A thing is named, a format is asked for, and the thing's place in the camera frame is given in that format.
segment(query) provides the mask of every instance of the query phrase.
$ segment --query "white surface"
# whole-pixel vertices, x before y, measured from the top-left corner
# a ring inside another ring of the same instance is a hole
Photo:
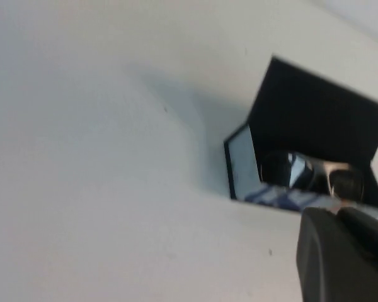
[[[378,0],[314,0],[378,38]]]
[[[306,1],[0,0],[0,301],[300,301],[299,216],[231,203],[221,149],[272,52],[378,99]]]
[[[245,197],[259,191],[262,186],[253,149],[251,129],[248,126],[230,141],[229,156],[236,198],[245,200]]]

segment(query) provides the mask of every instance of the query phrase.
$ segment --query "sunglasses lens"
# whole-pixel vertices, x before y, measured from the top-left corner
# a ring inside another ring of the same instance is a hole
[[[335,196],[347,200],[362,200],[364,180],[361,173],[350,170],[333,171],[329,181]]]
[[[261,163],[264,182],[296,189],[307,189],[312,181],[313,170],[305,159],[295,153],[274,152]]]

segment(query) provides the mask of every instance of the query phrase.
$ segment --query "sunglasses frame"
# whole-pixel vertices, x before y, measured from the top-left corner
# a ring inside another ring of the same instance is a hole
[[[354,166],[352,166],[350,164],[347,164],[347,163],[344,163],[344,162],[330,162],[328,160],[317,159],[317,158],[310,157],[310,156],[307,156],[307,155],[304,155],[304,154],[301,154],[301,153],[298,153],[298,152],[274,151],[274,152],[270,152],[268,155],[266,155],[265,158],[267,158],[271,154],[274,154],[275,152],[283,152],[283,153],[286,153],[286,154],[291,154],[294,158],[299,157],[306,163],[308,168],[310,168],[310,170],[312,170],[313,173],[314,173],[313,176],[312,176],[312,179],[311,179],[311,181],[308,185],[308,188],[310,188],[312,186],[312,184],[314,183],[314,180],[317,176],[325,175],[326,183],[328,185],[328,193],[331,197],[334,197],[334,198],[344,199],[344,198],[341,198],[341,197],[336,195],[335,188],[334,188],[334,186],[331,185],[330,175],[331,175],[332,172],[334,172],[334,171],[356,171],[359,174],[361,174],[361,172],[358,169],[354,168]],[[261,181],[264,182],[262,168],[263,168],[263,161],[260,164],[260,177],[261,177]],[[361,201],[363,196],[364,196],[364,179],[363,179],[363,186],[362,186],[362,190],[361,190],[361,194],[360,194],[360,200],[358,200],[358,201]]]

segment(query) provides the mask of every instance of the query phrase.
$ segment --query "open case lid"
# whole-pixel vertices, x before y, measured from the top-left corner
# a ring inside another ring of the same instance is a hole
[[[254,144],[370,165],[378,103],[272,58],[248,116]]]

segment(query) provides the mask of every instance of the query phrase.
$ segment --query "black eyeglass case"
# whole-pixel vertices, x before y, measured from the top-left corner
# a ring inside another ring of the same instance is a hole
[[[244,201],[237,179],[260,181],[269,152],[291,150],[354,165],[364,175],[362,204],[378,208],[377,148],[377,102],[273,57],[247,120],[224,142],[231,198]]]

